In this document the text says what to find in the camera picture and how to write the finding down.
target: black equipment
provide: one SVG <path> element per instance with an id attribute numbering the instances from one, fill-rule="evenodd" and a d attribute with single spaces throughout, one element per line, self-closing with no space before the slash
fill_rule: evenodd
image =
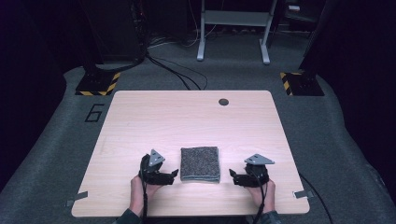
<path id="1" fill-rule="evenodd" d="M 238 175 L 234 170 L 230 169 L 230 176 L 233 177 L 233 183 L 242 187 L 257 188 L 269 180 L 269 175 L 265 164 L 274 164 L 273 161 L 262 155 L 255 154 L 245 160 L 246 175 Z"/>
<path id="2" fill-rule="evenodd" d="M 144 59 L 147 18 L 137 0 L 79 0 L 103 63 Z"/>
<path id="3" fill-rule="evenodd" d="M 150 185 L 172 185 L 178 169 L 171 174 L 160 173 L 159 170 L 163 165 L 163 161 L 165 161 L 165 158 L 154 149 L 151 150 L 150 155 L 146 154 L 140 162 L 138 174 L 142 181 Z"/>

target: felt pad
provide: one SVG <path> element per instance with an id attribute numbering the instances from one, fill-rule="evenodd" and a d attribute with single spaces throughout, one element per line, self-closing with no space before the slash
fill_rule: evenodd
<path id="1" fill-rule="evenodd" d="M 219 149 L 217 147 L 183 147 L 180 179 L 220 181 Z"/>

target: handheld controller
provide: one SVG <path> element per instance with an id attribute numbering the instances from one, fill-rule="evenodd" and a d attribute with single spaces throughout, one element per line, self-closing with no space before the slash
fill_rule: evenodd
<path id="1" fill-rule="evenodd" d="M 150 185 L 172 185 L 178 169 L 171 174 L 160 173 L 159 170 L 164 161 L 165 158 L 152 149 L 150 155 L 146 154 L 140 162 L 139 177 Z"/>
<path id="2" fill-rule="evenodd" d="M 246 175 L 238 175 L 230 169 L 230 176 L 233 177 L 233 183 L 235 185 L 257 188 L 268 182 L 269 175 L 265 164 L 274 164 L 273 161 L 262 155 L 255 154 L 247 158 L 245 162 L 247 163 L 245 167 Z"/>

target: hand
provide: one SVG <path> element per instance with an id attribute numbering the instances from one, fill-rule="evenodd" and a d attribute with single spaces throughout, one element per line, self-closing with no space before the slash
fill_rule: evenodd
<path id="1" fill-rule="evenodd" d="M 148 195 L 148 202 L 152 200 L 155 192 L 160 189 L 160 185 L 149 185 L 147 184 L 146 193 Z M 129 209 L 134 212 L 137 216 L 141 216 L 143 212 L 144 202 L 143 202 L 143 187 L 142 180 L 137 175 L 131 180 L 131 202 L 129 204 Z"/>
<path id="2" fill-rule="evenodd" d="M 267 189 L 267 194 L 264 199 L 264 209 L 262 210 L 263 213 L 268 213 L 271 211 L 275 211 L 275 183 L 271 179 L 264 185 L 262 185 L 262 189 L 264 190 L 265 193 L 265 188 Z M 259 187 L 257 188 L 248 188 L 245 187 L 251 194 L 251 197 L 253 198 L 253 202 L 260 207 L 262 204 L 262 191 L 260 190 Z"/>

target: black cable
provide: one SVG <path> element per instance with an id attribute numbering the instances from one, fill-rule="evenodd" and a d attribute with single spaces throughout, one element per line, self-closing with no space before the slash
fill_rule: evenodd
<path id="1" fill-rule="evenodd" d="M 259 211 L 257 212 L 257 214 L 253 220 L 253 224 L 256 224 L 259 221 L 260 216 L 262 215 L 262 210 L 264 209 L 264 206 L 265 206 L 264 200 L 265 200 L 265 197 L 267 196 L 268 184 L 265 185 L 265 194 L 264 194 L 264 190 L 262 188 L 262 182 L 260 181 L 259 177 L 256 176 L 256 174 L 253 173 L 253 175 L 256 177 L 256 179 L 260 185 L 260 190 L 262 192 L 262 204 L 260 204 Z"/>
<path id="2" fill-rule="evenodd" d="M 163 63 L 158 62 L 157 60 L 155 60 L 154 58 L 152 58 L 151 56 L 149 56 L 149 54 L 146 55 L 146 57 L 155 65 L 160 66 L 161 68 L 171 72 L 172 74 L 176 75 L 184 84 L 184 86 L 187 88 L 187 90 L 191 90 L 190 86 L 187 84 L 187 82 L 183 79 L 183 77 L 185 77 L 186 79 L 188 79 L 189 81 L 191 81 L 198 90 L 201 90 L 200 86 L 194 81 L 192 80 L 190 77 L 187 77 L 183 74 L 180 74 L 179 72 L 167 67 L 166 65 L 164 65 Z"/>
<path id="3" fill-rule="evenodd" d="M 327 208 L 326 204 L 324 203 L 323 199 L 320 197 L 320 194 L 318 191 L 312 186 L 312 184 L 299 172 L 298 175 L 311 187 L 311 189 L 318 195 L 318 198 L 320 199 L 320 202 L 322 203 L 324 210 L 326 211 L 327 216 L 329 217 L 330 223 L 333 224 L 332 222 L 332 216 L 330 215 L 329 209 Z"/>
<path id="4" fill-rule="evenodd" d="M 125 70 L 128 70 L 128 69 L 131 69 L 131 68 L 133 68 L 133 67 L 138 66 L 138 65 L 141 64 L 143 61 L 144 61 L 143 59 L 137 59 L 136 62 L 133 63 L 133 64 L 129 64 L 129 65 L 125 65 L 125 66 L 123 66 L 123 67 L 118 67 L 118 68 L 113 68 L 113 69 L 102 69 L 102 68 L 101 68 L 101 70 L 104 70 L 104 71 L 107 71 L 107 72 L 114 72 L 114 73 L 123 72 L 123 71 L 125 71 Z"/>
<path id="5" fill-rule="evenodd" d="M 163 43 L 171 41 L 168 37 L 152 37 L 151 40 L 149 41 L 149 47 L 161 45 Z"/>
<path id="6" fill-rule="evenodd" d="M 183 82 L 183 84 L 184 84 L 184 86 L 187 88 L 187 90 L 189 90 L 189 91 L 191 90 L 189 84 L 187 84 L 187 82 L 181 77 L 181 75 L 179 75 L 179 74 L 177 74 L 177 73 L 174 73 L 172 69 L 170 69 L 170 68 L 164 66 L 163 64 L 159 63 L 158 61 L 155 61 L 153 58 L 151 58 L 151 57 L 149 57 L 149 56 L 146 56 L 146 57 L 147 57 L 152 63 L 154 63 L 155 65 L 160 66 L 161 68 L 163 68 L 163 69 L 165 69 L 165 70 L 168 70 L 169 72 L 171 72 L 171 73 L 173 73 L 174 75 L 176 75 L 176 76 L 181 80 L 181 82 Z"/>
<path id="7" fill-rule="evenodd" d="M 143 216 L 142 216 L 142 220 L 145 222 L 146 217 L 148 215 L 148 206 L 149 206 L 148 201 L 149 201 L 149 199 L 148 199 L 148 195 L 146 193 L 147 184 L 143 178 L 142 167 L 140 167 L 140 176 L 142 176 L 141 181 L 142 181 L 142 189 L 143 189 Z"/>
<path id="8" fill-rule="evenodd" d="M 175 65 L 177 65 L 177 66 L 179 66 L 179 67 L 185 68 L 185 69 L 187 69 L 187 70 L 192 71 L 193 73 L 196 73 L 196 74 L 198 74 L 198 75 L 204 77 L 204 78 L 205 78 L 205 86 L 203 87 L 203 90 L 206 89 L 206 87 L 207 87 L 207 77 L 206 77 L 204 74 L 199 73 L 199 72 L 197 72 L 197 71 L 195 71 L 195 70 L 192 70 L 192 69 L 190 69 L 189 67 L 180 65 L 180 64 L 178 64 L 178 63 L 174 63 L 174 62 L 168 61 L 168 60 L 166 60 L 166 59 L 162 59 L 162 58 L 158 58 L 158 57 L 153 57 L 153 56 L 151 56 L 151 58 L 153 58 L 153 59 L 158 59 L 158 60 L 163 60 L 163 61 L 166 61 L 166 62 L 168 62 L 168 63 L 173 63 L 173 64 L 175 64 Z"/>

